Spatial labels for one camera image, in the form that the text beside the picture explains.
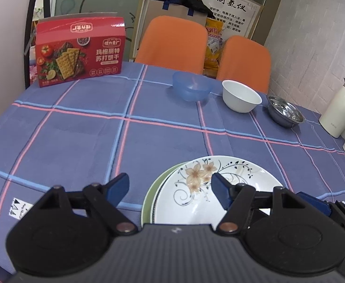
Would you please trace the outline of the light green plate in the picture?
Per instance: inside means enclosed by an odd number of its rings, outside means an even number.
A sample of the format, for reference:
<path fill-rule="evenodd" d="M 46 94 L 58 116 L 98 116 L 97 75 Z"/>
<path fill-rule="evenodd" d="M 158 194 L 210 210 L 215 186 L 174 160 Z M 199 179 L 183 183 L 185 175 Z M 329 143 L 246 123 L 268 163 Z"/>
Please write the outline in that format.
<path fill-rule="evenodd" d="M 175 166 L 170 167 L 168 170 L 164 171 L 150 186 L 148 189 L 146 196 L 144 198 L 143 206 L 141 209 L 140 215 L 140 225 L 144 225 L 145 223 L 151 222 L 151 211 L 152 211 L 152 204 L 154 200 L 154 196 L 161 185 L 161 183 L 171 174 L 173 173 L 179 166 L 183 165 L 183 163 L 176 164 Z"/>

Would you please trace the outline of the white plate flower swirl pattern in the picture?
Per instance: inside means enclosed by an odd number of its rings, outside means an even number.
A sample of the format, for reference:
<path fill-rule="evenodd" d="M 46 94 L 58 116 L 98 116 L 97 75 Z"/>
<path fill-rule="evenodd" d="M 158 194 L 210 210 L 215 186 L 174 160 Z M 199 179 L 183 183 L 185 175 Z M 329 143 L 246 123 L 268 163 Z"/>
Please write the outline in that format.
<path fill-rule="evenodd" d="M 150 222 L 216 227 L 226 212 L 211 188 L 211 177 L 216 172 L 232 185 L 250 185 L 261 192 L 271 192 L 282 185 L 268 171 L 242 158 L 225 155 L 197 158 L 181 164 L 159 185 Z"/>

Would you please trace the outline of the white ceramic bowl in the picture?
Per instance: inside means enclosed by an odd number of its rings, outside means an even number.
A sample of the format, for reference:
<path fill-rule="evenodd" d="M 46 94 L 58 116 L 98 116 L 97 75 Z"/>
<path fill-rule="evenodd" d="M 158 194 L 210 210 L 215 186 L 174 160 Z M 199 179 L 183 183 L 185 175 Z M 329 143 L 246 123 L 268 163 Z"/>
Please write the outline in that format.
<path fill-rule="evenodd" d="M 262 103 L 262 98 L 256 91 L 235 80 L 223 80 L 222 87 L 222 99 L 232 111 L 249 113 Z"/>

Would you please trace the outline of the stainless steel bowl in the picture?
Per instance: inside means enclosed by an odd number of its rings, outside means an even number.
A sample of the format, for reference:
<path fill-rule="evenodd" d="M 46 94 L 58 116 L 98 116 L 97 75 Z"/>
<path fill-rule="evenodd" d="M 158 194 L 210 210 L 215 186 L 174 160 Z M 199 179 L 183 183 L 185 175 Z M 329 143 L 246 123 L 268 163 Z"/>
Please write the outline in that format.
<path fill-rule="evenodd" d="M 278 96 L 268 96 L 268 113 L 274 122 L 291 129 L 305 121 L 303 114 L 290 102 Z"/>

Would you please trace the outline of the translucent blue plastic bowl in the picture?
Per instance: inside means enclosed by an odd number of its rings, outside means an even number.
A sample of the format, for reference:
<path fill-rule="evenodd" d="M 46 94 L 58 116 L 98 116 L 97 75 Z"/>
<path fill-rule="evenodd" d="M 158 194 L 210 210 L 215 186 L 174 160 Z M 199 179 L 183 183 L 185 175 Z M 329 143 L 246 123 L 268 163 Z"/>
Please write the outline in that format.
<path fill-rule="evenodd" d="M 175 72 L 172 75 L 172 88 L 177 96 L 187 102 L 206 99 L 211 93 L 213 79 L 190 72 Z"/>

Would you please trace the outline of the blue plaid tablecloth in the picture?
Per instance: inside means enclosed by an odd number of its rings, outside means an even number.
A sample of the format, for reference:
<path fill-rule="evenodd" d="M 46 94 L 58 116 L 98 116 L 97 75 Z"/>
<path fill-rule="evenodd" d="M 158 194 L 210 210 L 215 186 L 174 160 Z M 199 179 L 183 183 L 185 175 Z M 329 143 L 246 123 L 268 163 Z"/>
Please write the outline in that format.
<path fill-rule="evenodd" d="M 125 63 L 119 75 L 33 84 L 0 117 L 0 282 L 12 273 L 5 242 L 19 216 L 54 185 L 67 191 L 105 183 L 121 172 L 130 190 L 120 210 L 139 223 L 141 205 L 166 169 L 208 155 L 263 167 L 294 192 L 345 201 L 343 140 L 330 136 L 317 113 L 285 129 L 267 101 L 248 114 L 229 109 L 216 82 L 208 98 L 186 102 L 173 90 L 173 71 Z"/>

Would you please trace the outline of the white tablecloth label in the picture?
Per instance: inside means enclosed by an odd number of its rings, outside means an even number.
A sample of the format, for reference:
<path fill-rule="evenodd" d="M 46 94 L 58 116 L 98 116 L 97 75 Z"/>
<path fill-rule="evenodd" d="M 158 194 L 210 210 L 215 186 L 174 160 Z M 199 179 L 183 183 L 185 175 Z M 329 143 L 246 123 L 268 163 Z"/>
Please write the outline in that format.
<path fill-rule="evenodd" d="M 14 197 L 9 208 L 9 216 L 20 220 L 32 207 L 31 203 Z"/>

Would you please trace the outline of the right orange chair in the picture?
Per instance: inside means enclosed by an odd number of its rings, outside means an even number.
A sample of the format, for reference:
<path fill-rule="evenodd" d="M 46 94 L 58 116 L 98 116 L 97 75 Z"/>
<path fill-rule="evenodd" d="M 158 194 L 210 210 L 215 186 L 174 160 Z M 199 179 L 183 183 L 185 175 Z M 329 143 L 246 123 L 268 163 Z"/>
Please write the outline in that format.
<path fill-rule="evenodd" d="M 266 47 L 241 36 L 232 36 L 225 42 L 217 80 L 235 80 L 267 93 L 270 74 L 271 56 Z"/>

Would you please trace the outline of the orange chair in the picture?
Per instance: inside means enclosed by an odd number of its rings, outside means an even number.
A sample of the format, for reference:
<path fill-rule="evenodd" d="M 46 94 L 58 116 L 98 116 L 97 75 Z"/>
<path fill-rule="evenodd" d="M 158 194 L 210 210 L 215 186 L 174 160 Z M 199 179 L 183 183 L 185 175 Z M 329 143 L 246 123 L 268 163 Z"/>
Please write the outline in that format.
<path fill-rule="evenodd" d="M 149 23 L 135 62 L 201 75 L 207 40 L 204 26 L 187 19 L 159 16 Z"/>
<path fill-rule="evenodd" d="M 235 80 L 267 93 L 270 74 L 271 56 L 266 47 L 241 36 L 232 36 L 225 42 L 217 80 Z"/>

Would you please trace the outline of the white thermos jug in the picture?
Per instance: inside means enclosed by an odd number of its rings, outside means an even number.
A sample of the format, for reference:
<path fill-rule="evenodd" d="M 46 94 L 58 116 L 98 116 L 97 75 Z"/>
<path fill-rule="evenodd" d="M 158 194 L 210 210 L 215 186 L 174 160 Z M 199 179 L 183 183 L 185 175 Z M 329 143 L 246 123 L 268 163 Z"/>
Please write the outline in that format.
<path fill-rule="evenodd" d="M 331 99 L 326 111 L 319 118 L 320 125 L 338 138 L 345 129 L 345 83 Z"/>

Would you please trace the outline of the red cracker box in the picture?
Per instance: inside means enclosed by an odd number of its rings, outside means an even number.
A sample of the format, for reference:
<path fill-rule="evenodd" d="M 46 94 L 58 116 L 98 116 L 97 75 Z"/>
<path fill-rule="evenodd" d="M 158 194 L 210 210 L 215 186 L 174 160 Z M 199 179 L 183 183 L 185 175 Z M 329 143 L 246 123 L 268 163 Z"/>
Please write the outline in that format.
<path fill-rule="evenodd" d="M 35 57 L 40 87 L 121 72 L 124 18 L 115 13 L 80 13 L 41 20 Z"/>

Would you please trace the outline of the left orange chair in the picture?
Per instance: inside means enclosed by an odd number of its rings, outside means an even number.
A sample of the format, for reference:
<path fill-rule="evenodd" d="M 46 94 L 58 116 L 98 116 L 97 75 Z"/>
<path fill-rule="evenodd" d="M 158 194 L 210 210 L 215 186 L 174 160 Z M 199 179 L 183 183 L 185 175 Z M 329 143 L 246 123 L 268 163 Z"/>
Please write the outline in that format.
<path fill-rule="evenodd" d="M 204 26 L 187 19 L 159 16 L 149 23 L 135 62 L 201 75 L 207 40 Z"/>

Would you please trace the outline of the yellow snack bag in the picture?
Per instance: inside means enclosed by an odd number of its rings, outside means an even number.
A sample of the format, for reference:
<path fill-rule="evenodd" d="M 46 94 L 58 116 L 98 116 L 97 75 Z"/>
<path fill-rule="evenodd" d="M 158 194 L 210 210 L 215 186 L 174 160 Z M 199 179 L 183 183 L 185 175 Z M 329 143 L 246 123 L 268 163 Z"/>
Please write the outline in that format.
<path fill-rule="evenodd" d="M 216 78 L 224 42 L 223 33 L 226 26 L 222 21 L 207 18 L 205 28 L 208 33 L 208 41 L 203 74 L 211 78 Z"/>

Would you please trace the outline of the black easel stand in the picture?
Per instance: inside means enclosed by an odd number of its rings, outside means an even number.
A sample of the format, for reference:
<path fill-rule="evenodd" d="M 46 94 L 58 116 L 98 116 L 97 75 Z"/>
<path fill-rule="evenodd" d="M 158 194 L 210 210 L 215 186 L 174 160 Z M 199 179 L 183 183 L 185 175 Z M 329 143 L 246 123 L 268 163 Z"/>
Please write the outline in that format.
<path fill-rule="evenodd" d="M 31 46 L 36 36 L 36 25 L 51 16 L 50 0 L 29 0 L 24 33 L 24 85 L 30 87 L 31 78 L 29 73 Z"/>

